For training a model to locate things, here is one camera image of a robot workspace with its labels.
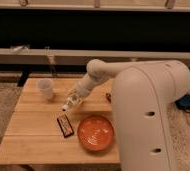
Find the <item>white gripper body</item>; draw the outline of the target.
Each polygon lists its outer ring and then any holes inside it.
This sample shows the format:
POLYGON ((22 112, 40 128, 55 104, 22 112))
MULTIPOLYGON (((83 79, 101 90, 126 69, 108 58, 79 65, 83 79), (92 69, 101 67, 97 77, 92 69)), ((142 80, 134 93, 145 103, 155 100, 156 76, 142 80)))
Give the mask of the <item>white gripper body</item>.
POLYGON ((86 98, 91 93, 91 89, 85 81, 80 80, 74 85, 73 92, 80 98, 86 98))

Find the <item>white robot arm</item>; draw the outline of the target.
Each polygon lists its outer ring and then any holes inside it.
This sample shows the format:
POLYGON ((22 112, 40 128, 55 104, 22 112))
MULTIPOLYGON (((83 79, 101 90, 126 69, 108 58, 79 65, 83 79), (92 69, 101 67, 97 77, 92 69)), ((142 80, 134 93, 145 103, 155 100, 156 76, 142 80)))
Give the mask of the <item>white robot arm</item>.
POLYGON ((83 98, 113 79, 111 105, 122 171, 177 171, 167 105, 190 90, 190 70, 177 60, 92 60, 75 85, 83 98))

